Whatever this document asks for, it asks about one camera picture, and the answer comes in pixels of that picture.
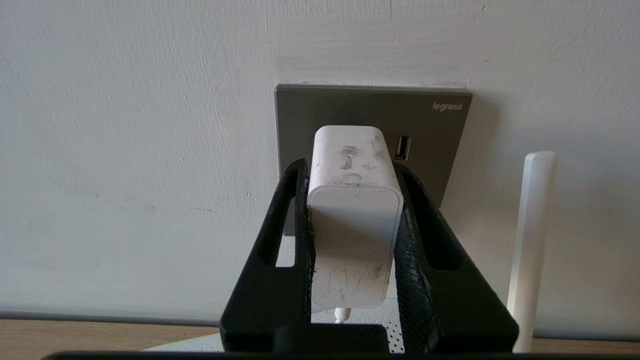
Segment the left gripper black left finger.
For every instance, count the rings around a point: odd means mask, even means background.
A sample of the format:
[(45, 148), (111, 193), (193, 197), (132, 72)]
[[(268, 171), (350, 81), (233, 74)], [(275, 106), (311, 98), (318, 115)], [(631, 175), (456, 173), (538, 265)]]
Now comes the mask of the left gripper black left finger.
[[(300, 158), (279, 178), (253, 248), (220, 320), (226, 351), (270, 351), (281, 328), (311, 323), (316, 252), (308, 215), (309, 162)], [(276, 265), (288, 210), (294, 209), (294, 264)]]

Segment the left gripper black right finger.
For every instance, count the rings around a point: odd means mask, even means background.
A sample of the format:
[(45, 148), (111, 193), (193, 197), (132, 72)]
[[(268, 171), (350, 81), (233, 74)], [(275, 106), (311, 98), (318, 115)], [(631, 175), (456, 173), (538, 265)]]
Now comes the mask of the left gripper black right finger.
[(405, 353), (511, 353), (519, 326), (409, 167), (394, 249)]

